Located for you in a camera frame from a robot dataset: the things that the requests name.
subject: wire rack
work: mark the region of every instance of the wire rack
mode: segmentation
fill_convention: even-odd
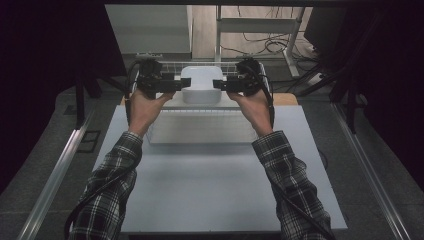
[[[226,76],[238,75],[237,62],[161,62],[162,73],[175,73],[191,66],[220,67]],[[265,74],[260,64],[261,74]],[[150,126],[147,138],[150,144],[214,144],[251,143],[257,139],[252,125],[239,107],[184,106],[165,107]]]

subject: person's right hand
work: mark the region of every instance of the person's right hand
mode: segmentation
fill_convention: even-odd
[[[263,90],[254,95],[242,96],[239,93],[227,92],[231,100],[237,102],[243,115],[252,124],[259,137],[273,132],[270,122],[268,101]]]

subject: forearm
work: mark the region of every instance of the forearm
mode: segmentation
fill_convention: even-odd
[[[92,173],[80,201],[119,176],[133,163],[138,164],[142,154],[141,145],[140,137],[124,132],[112,151],[106,155],[103,163]],[[87,238],[87,236],[96,239],[117,238],[136,177],[136,171],[130,171],[91,200],[79,213],[69,239]]]
[[[306,176],[306,164],[297,159],[282,131],[259,138],[253,144],[265,168],[277,201],[277,217],[284,239],[325,239],[284,201],[285,194],[303,212],[331,232],[330,216],[316,196],[317,190]]]

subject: white table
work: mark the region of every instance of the white table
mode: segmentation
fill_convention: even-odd
[[[95,168],[127,129],[117,106]],[[284,130],[330,213],[347,228],[301,106],[276,107]],[[279,231],[270,183],[250,144],[154,144],[145,139],[138,178],[122,232],[204,233]]]

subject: gray floor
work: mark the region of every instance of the gray floor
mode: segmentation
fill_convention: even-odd
[[[202,11],[205,9],[199,9],[198,13],[202,13]],[[244,46],[243,43],[235,42],[231,41],[235,45],[229,47]],[[200,50],[195,54],[196,46],[199,46],[196,44],[199,43],[194,42],[193,56],[197,54],[197,58],[202,60],[212,58],[209,53],[199,53]],[[260,61],[265,65],[266,73],[272,80],[290,80],[287,66],[278,57]],[[279,83],[280,85],[277,87],[291,83]],[[84,190],[86,179],[92,170],[97,152],[100,150],[115,106],[122,98],[122,94],[116,89],[103,82],[100,84],[103,90],[102,97],[100,99],[86,98],[87,106],[93,106],[95,110],[88,130],[100,131],[99,141],[92,153],[77,153],[73,158],[36,239],[63,238],[63,223]],[[326,87],[298,100],[304,109],[317,147],[324,153],[322,155],[323,162],[328,165],[327,174],[348,225],[348,230],[336,232],[336,237],[338,239],[396,239],[331,108],[327,97],[330,89],[331,86]],[[58,96],[56,111],[44,134],[9,187],[0,196],[0,239],[16,239],[22,230],[76,124],[75,115],[72,112],[73,105],[75,105],[73,89]],[[423,192],[390,148],[370,126],[361,109],[356,111],[355,120],[357,136],[379,179],[399,211],[410,238],[424,239],[422,230],[424,226],[422,218],[424,216]],[[87,143],[81,144],[79,148],[86,150],[91,147],[90,143]],[[143,239],[275,238],[275,235],[235,234],[191,237],[144,236]]]

